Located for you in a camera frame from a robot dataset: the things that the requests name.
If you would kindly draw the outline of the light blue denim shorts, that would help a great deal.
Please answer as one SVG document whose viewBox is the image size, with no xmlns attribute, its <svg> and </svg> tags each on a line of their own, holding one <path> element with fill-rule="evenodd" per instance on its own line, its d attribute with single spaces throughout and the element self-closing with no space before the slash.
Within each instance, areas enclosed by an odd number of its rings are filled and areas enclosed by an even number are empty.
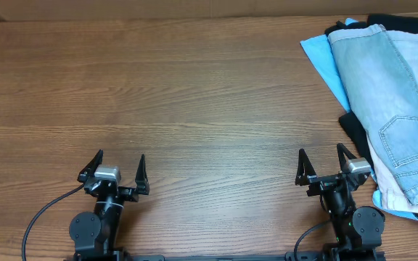
<svg viewBox="0 0 418 261">
<path fill-rule="evenodd" d="M 370 25 L 336 30 L 328 40 L 353 113 L 418 205 L 418 34 Z"/>
</svg>

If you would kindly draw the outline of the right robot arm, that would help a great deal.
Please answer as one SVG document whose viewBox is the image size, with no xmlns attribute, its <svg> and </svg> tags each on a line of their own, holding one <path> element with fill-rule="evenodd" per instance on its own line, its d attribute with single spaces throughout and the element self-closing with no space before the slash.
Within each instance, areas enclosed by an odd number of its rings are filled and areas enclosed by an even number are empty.
<svg viewBox="0 0 418 261">
<path fill-rule="evenodd" d="M 301 241 L 310 233 L 330 224 L 335 232 L 335 243 L 328 243 L 315 260 L 384 260 L 377 251 L 382 244 L 385 215 L 375 207 L 357 207 L 352 193 L 364 185 L 371 175 L 366 159 L 358 158 L 343 144 L 337 144 L 340 170 L 334 175 L 320 176 L 304 149 L 298 152 L 295 185 L 306 186 L 308 196 L 318 196 L 329 219 L 304 232 L 296 241 L 292 258 L 302 260 L 298 251 Z"/>
</svg>

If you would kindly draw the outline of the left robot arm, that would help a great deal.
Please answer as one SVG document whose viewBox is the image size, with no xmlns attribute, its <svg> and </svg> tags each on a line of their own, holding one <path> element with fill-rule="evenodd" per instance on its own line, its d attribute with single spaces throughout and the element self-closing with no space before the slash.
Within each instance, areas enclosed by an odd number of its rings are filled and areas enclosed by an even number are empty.
<svg viewBox="0 0 418 261">
<path fill-rule="evenodd" d="M 69 234 L 75 244 L 74 260 L 132 260 L 122 247 L 115 245 L 120 217 L 125 202 L 138 202 L 141 195 L 148 195 L 149 181 L 145 156 L 142 155 L 136 171 L 136 186 L 121 186 L 120 169 L 102 163 L 103 151 L 78 174 L 86 194 L 96 199 L 92 212 L 76 215 L 69 226 Z"/>
</svg>

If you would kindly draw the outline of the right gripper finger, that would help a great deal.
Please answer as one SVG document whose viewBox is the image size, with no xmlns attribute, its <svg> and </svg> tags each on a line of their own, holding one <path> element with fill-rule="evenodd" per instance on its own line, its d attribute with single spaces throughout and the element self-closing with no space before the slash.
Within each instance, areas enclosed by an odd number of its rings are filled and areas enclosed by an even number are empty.
<svg viewBox="0 0 418 261">
<path fill-rule="evenodd" d="M 309 185 L 311 180 L 317 178 L 316 171 L 311 164 L 308 155 L 304 149 L 300 149 L 298 153 L 298 168 L 295 177 L 295 184 L 299 186 Z"/>
<path fill-rule="evenodd" d="M 352 154 L 347 147 L 342 144 L 342 143 L 338 143 L 337 144 L 337 155 L 338 155 L 338 159 L 339 159 L 339 163 L 340 163 L 340 169 L 344 170 L 345 168 L 345 163 L 348 160 L 353 160 L 356 159 L 356 156 L 354 154 Z"/>
</svg>

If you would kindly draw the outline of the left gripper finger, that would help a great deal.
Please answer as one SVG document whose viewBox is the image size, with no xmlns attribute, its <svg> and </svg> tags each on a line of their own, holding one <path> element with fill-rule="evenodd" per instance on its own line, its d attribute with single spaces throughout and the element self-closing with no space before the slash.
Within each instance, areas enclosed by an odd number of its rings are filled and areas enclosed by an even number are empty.
<svg viewBox="0 0 418 261">
<path fill-rule="evenodd" d="M 136 183 L 136 192 L 138 194 L 142 194 L 142 195 L 149 194 L 149 181 L 147 177 L 146 162 L 145 162 L 144 154 L 141 155 L 141 158 L 139 161 L 139 166 L 136 171 L 135 183 Z"/>
<path fill-rule="evenodd" d="M 79 172 L 77 181 L 85 183 L 90 177 L 94 176 L 97 168 L 102 164 L 103 150 L 100 149 L 94 158 Z"/>
</svg>

